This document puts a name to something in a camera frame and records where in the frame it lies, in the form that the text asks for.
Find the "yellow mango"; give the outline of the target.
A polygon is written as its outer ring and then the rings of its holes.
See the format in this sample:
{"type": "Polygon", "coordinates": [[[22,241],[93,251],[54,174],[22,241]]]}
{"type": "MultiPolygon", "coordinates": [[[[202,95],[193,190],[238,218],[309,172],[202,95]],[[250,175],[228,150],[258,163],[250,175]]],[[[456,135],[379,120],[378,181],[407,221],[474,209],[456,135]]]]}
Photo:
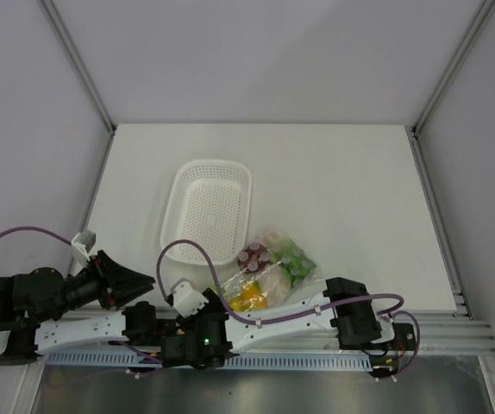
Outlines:
{"type": "Polygon", "coordinates": [[[268,308],[266,295],[256,281],[245,283],[239,296],[229,300],[229,306],[234,311],[263,311],[268,308]]]}

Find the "clear zip top bag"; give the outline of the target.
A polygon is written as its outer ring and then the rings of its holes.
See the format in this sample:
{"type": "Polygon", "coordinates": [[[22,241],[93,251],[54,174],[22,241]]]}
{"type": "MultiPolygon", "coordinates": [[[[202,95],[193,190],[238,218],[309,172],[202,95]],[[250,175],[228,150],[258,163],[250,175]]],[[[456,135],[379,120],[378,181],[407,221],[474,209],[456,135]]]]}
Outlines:
{"type": "MultiPolygon", "coordinates": [[[[272,246],[289,241],[296,242],[284,230],[279,228],[267,227],[265,229],[262,229],[253,239],[251,239],[240,250],[240,252],[248,244],[259,242],[267,247],[271,255],[272,246]]],[[[304,248],[298,242],[296,243],[304,250],[304,248]]],[[[270,260],[270,264],[266,266],[262,271],[259,271],[257,273],[246,273],[245,271],[241,271],[239,269],[236,263],[236,259],[237,256],[235,257],[235,259],[232,260],[230,264],[228,264],[221,271],[218,272],[219,286],[221,287],[222,294],[228,303],[231,298],[240,295],[241,287],[245,283],[251,281],[258,282],[261,290],[266,295],[266,299],[268,302],[267,309],[281,306],[285,304],[286,301],[300,289],[313,286],[323,281],[323,275],[318,265],[316,271],[308,276],[302,283],[300,283],[296,287],[291,287],[289,281],[286,279],[286,276],[283,274],[282,269],[279,267],[278,264],[272,263],[272,260],[270,260]]]]}

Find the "green lettuce head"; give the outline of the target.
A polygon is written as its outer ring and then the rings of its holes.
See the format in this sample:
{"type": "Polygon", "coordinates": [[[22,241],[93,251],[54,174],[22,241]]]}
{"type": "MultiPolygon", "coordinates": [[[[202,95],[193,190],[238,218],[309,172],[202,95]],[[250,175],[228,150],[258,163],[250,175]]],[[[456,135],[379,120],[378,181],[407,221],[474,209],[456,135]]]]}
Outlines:
{"type": "Polygon", "coordinates": [[[317,269],[317,264],[294,241],[271,247],[272,263],[278,264],[291,287],[296,287],[317,269]]]}

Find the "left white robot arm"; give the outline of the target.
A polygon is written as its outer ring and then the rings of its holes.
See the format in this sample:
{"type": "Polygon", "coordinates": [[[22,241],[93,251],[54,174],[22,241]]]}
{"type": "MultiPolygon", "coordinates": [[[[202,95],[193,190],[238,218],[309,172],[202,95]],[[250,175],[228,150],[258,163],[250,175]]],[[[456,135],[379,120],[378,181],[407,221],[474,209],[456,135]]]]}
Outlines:
{"type": "Polygon", "coordinates": [[[0,277],[0,366],[95,342],[152,343],[159,334],[155,308],[139,298],[154,284],[103,250],[75,275],[41,267],[0,277]]]}

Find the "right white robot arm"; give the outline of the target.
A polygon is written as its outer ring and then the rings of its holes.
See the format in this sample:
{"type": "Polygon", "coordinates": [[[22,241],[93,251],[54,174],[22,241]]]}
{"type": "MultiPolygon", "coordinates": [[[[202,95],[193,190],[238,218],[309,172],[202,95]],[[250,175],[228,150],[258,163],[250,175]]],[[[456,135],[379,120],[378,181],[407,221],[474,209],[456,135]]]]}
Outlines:
{"type": "Polygon", "coordinates": [[[384,348],[393,342],[395,325],[379,318],[385,311],[376,311],[372,301],[397,296],[341,292],[346,284],[361,287],[342,278],[328,279],[324,292],[295,304],[235,313],[220,298],[210,300],[182,279],[171,289],[172,307],[189,322],[182,334],[163,336],[161,364],[164,368],[220,368],[226,360],[264,343],[302,333],[334,333],[341,345],[358,349],[367,343],[384,348]]]}

